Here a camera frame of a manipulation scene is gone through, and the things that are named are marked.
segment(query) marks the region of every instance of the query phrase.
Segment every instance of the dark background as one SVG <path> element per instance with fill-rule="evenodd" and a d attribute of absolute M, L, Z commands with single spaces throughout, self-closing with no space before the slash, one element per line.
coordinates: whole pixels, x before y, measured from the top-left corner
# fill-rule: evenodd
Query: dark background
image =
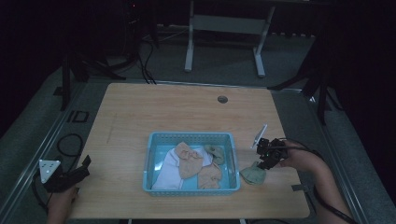
<path fill-rule="evenodd" d="M 248 4 L 237 3 L 235 10 L 235 2 L 228 1 L 228 5 L 215 10 L 224 15 L 263 16 L 261 11 L 245 9 Z M 396 156 L 393 145 L 396 11 L 391 1 L 337 1 L 336 7 L 322 4 L 327 2 L 277 3 L 270 32 L 326 39 L 319 50 L 311 50 L 309 54 L 317 58 L 315 63 L 333 62 L 329 68 L 331 86 L 336 89 L 342 107 L 395 202 L 392 173 Z M 153 16 L 158 23 L 188 24 L 188 1 L 152 3 L 157 6 Z M 125 22 L 131 15 L 125 6 L 130 6 L 131 1 L 7 0 L 0 4 L 1 135 L 46 77 L 59 68 L 70 49 L 103 60 L 107 54 L 121 55 L 129 48 L 125 38 L 131 39 L 131 33 L 126 31 Z M 211 3 L 196 9 L 208 14 L 214 10 Z M 321 33 L 323 27 L 328 30 Z M 336 52 L 332 56 L 336 60 L 321 53 L 328 49 Z"/>

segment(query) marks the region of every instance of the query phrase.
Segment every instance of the wire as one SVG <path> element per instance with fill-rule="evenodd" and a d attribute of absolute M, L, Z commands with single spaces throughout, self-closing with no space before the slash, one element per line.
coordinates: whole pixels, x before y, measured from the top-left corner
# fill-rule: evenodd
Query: wire
<path fill-rule="evenodd" d="M 151 57 L 151 54 L 152 54 L 152 51 L 154 50 L 154 47 L 147 40 L 142 40 L 142 42 L 146 43 L 146 44 L 149 44 L 151 46 L 150 52 L 149 52 L 148 57 L 147 57 L 147 59 L 146 59 L 144 64 L 143 64 L 143 61 L 142 61 L 142 57 L 140 56 L 140 54 L 138 54 L 138 59 L 139 59 L 139 62 L 140 62 L 140 69 L 142 70 L 142 77 L 143 77 L 143 79 L 146 80 L 147 84 L 155 84 L 156 85 L 157 83 L 155 82 L 154 77 L 152 76 L 150 71 L 147 69 L 148 63 L 149 63 L 149 58 Z"/>
<path fill-rule="evenodd" d="M 358 224 L 358 222 L 356 222 L 354 219 L 352 219 L 351 217 L 347 216 L 346 214 L 344 214 L 343 212 L 341 212 L 340 210 L 334 208 L 333 206 L 327 204 L 324 202 L 324 200 L 320 197 L 317 188 L 314 186 L 314 195 L 317 198 L 318 202 L 320 203 L 320 205 L 322 205 L 324 208 L 326 208 L 327 210 L 331 211 L 333 214 L 335 214 L 336 216 L 340 217 L 341 219 L 343 219 L 345 222 L 350 223 L 350 224 Z"/>
<path fill-rule="evenodd" d="M 323 157 L 320 155 L 320 153 L 319 153 L 318 151 L 313 150 L 313 149 L 310 149 L 309 147 L 307 147 L 306 145 L 304 145 L 303 143 L 301 143 L 301 142 L 299 142 L 299 141 L 297 141 L 297 140 L 295 140 L 295 139 L 287 138 L 287 137 L 278 138 L 278 139 L 289 140 L 289 141 L 291 141 L 291 142 L 294 142 L 294 143 L 297 143 L 297 144 L 303 146 L 303 147 L 289 147 L 290 149 L 293 148 L 293 149 L 304 150 L 304 151 L 313 153 L 313 154 L 317 155 L 319 158 L 323 159 Z"/>
<path fill-rule="evenodd" d="M 42 207 L 44 209 L 44 211 L 46 212 L 46 214 L 47 214 L 49 212 L 49 209 L 47 207 L 48 203 L 45 204 L 43 202 L 43 200 L 41 199 L 40 195 L 38 195 L 37 188 L 36 188 L 36 185 L 35 185 L 35 182 L 36 182 L 36 180 L 37 180 L 37 178 L 39 176 L 40 176 L 40 172 L 39 171 L 35 172 L 35 175 L 33 176 L 33 179 L 32 179 L 32 192 L 35 195 L 35 198 L 37 199 L 38 205 L 40 205 L 40 207 Z"/>
<path fill-rule="evenodd" d="M 47 199 L 46 207 L 49 207 L 50 199 L 52 198 L 53 192 L 50 193 L 49 198 Z"/>
<path fill-rule="evenodd" d="M 306 147 L 267 147 L 269 149 L 299 149 L 299 150 L 308 150 Z"/>
<path fill-rule="evenodd" d="M 76 155 L 67 154 L 67 153 L 65 153 L 65 152 L 63 152 L 63 151 L 61 150 L 61 143 L 62 143 L 62 141 L 63 141 L 65 138 L 70 137 L 70 136 L 75 136 L 75 137 L 77 137 L 77 138 L 78 138 L 78 141 L 79 141 L 78 154 L 76 154 Z M 59 139 L 59 141 L 58 141 L 58 143 L 57 143 L 57 145 L 56 145 L 58 151 L 59 151 L 62 155 L 66 156 L 66 157 L 74 157 L 73 163 L 72 163 L 72 165 L 69 167 L 69 169 L 67 170 L 67 173 L 69 173 L 69 172 L 72 170 L 72 168 L 74 167 L 74 165 L 76 164 L 76 162 L 77 162 L 77 160 L 78 160 L 78 157 L 81 156 L 82 149 L 83 149 L 83 147 L 84 147 L 83 145 L 84 145 L 84 143 L 83 143 L 82 137 L 81 137 L 80 135 L 76 134 L 76 133 L 67 134 L 67 135 L 63 136 L 61 139 Z"/>

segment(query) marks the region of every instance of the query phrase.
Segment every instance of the human hand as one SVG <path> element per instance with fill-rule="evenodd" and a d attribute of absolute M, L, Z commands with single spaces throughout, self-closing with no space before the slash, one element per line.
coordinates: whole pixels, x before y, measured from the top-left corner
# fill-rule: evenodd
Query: human hand
<path fill-rule="evenodd" d="M 48 202 L 47 224 L 64 224 L 71 211 L 72 202 L 78 196 L 78 189 L 73 186 L 62 193 L 52 193 Z"/>
<path fill-rule="evenodd" d="M 300 144 L 285 140 L 287 147 L 302 147 Z M 317 155 L 300 150 L 300 149 L 288 149 L 289 157 L 279 162 L 281 167 L 293 167 L 298 171 L 315 173 L 323 168 L 327 168 L 327 164 Z"/>

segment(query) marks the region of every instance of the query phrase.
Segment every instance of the blue tray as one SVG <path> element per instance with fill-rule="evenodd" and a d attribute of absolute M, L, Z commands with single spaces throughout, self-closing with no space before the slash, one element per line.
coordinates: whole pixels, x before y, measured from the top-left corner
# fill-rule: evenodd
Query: blue tray
<path fill-rule="evenodd" d="M 219 182 L 220 189 L 198 189 L 197 176 L 184 179 L 182 189 L 152 189 L 166 154 L 180 142 L 185 142 L 192 149 L 204 145 L 218 146 L 224 149 L 225 162 L 219 166 L 222 172 L 222 179 Z M 230 195 L 239 188 L 238 161 L 233 136 L 230 133 L 154 132 L 149 136 L 143 173 L 143 189 L 152 196 Z"/>

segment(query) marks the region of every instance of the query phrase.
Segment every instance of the cloth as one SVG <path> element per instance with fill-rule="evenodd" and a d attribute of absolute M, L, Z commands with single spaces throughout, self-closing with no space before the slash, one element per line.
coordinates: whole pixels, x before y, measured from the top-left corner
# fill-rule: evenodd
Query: cloth
<path fill-rule="evenodd" d="M 241 176 L 249 185 L 261 185 L 264 182 L 266 173 L 257 167 L 258 164 L 258 161 L 254 161 L 250 167 L 240 172 Z"/>
<path fill-rule="evenodd" d="M 183 179 L 178 173 L 178 155 L 172 148 L 166 153 L 160 174 L 152 189 L 181 189 L 182 186 Z"/>
<path fill-rule="evenodd" d="M 194 151 L 203 158 L 201 167 L 212 163 L 212 155 L 206 153 L 203 147 L 198 147 Z M 172 148 L 166 153 L 161 171 L 152 189 L 181 189 L 182 186 L 183 179 L 179 173 L 179 156 L 176 154 L 175 149 Z"/>
<path fill-rule="evenodd" d="M 199 189 L 219 189 L 219 181 L 221 180 L 221 170 L 214 162 L 204 166 L 198 173 Z"/>
<path fill-rule="evenodd" d="M 205 145 L 204 149 L 207 153 L 212 154 L 214 163 L 217 165 L 224 163 L 224 150 L 221 147 Z"/>
<path fill-rule="evenodd" d="M 179 157 L 178 171 L 182 179 L 197 175 L 201 171 L 204 158 L 197 151 L 181 142 L 176 146 L 175 152 Z"/>

